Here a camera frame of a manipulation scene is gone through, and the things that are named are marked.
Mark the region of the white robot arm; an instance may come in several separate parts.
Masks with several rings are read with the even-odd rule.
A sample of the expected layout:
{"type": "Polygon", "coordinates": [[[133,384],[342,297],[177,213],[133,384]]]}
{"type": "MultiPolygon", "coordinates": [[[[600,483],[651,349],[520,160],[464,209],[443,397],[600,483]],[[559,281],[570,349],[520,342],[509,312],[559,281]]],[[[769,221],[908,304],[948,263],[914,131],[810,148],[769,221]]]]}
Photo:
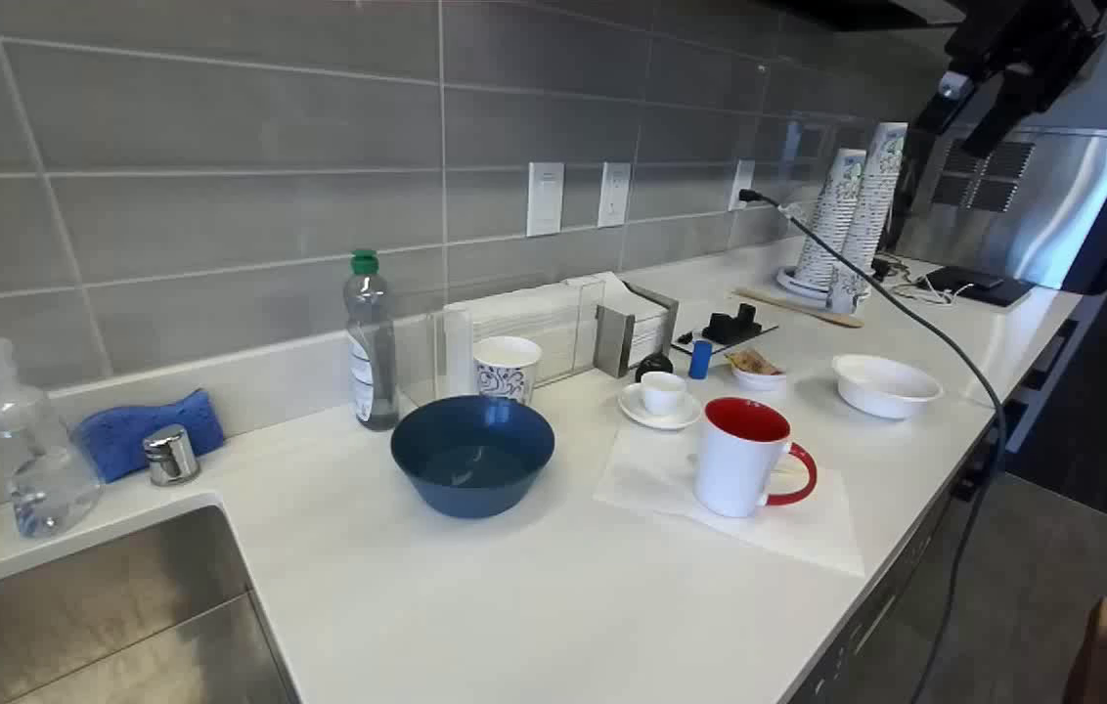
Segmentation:
{"type": "Polygon", "coordinates": [[[991,108],[964,140],[965,157],[991,157],[1024,117],[1045,113],[1105,41],[1107,0],[970,0],[943,41],[948,71],[914,117],[918,140],[935,145],[992,82],[991,108]]]}

